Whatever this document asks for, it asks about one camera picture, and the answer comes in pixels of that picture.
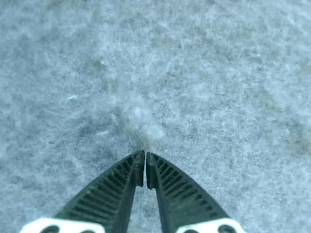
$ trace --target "carpet fiber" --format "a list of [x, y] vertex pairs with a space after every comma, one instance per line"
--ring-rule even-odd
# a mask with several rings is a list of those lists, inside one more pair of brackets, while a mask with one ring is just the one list
[[[144, 149], [247, 232], [310, 232], [310, 54], [308, 0], [2, 0], [1, 231]], [[146, 186], [128, 232], [161, 232]]]

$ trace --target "screw hole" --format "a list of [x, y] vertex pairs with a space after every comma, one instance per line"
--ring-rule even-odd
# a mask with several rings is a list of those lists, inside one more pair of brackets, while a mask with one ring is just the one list
[[184, 233], [198, 233], [197, 231], [194, 231], [194, 230], [187, 230], [185, 231]]
[[59, 227], [49, 226], [44, 228], [40, 233], [59, 233]]
[[233, 227], [230, 227], [228, 225], [222, 225], [218, 228], [219, 233], [236, 233], [235, 229]]

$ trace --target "gray carpet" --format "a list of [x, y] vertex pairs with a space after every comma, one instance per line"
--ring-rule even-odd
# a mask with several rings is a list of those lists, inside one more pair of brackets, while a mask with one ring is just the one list
[[[308, 0], [2, 0], [1, 231], [145, 149], [247, 232], [310, 232], [310, 90]], [[161, 232], [155, 191], [128, 232]]]

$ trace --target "white speck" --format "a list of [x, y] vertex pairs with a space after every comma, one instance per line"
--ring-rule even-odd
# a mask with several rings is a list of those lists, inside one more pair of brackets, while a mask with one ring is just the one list
[[72, 96], [68, 97], [68, 100], [72, 100], [72, 99], [76, 100], [76, 99], [78, 99], [78, 96], [77, 95], [72, 95]]
[[106, 131], [100, 131], [100, 132], [98, 132], [98, 133], [96, 134], [96, 136], [105, 136], [105, 135], [108, 134], [108, 133], [109, 133], [108, 130], [106, 130]]

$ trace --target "textured floor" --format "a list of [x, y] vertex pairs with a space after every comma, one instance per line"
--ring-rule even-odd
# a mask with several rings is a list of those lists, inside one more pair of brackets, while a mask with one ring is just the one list
[[[249, 233], [310, 232], [310, 54], [307, 0], [0, 1], [2, 232], [138, 149]], [[161, 232], [154, 191], [128, 232]]]

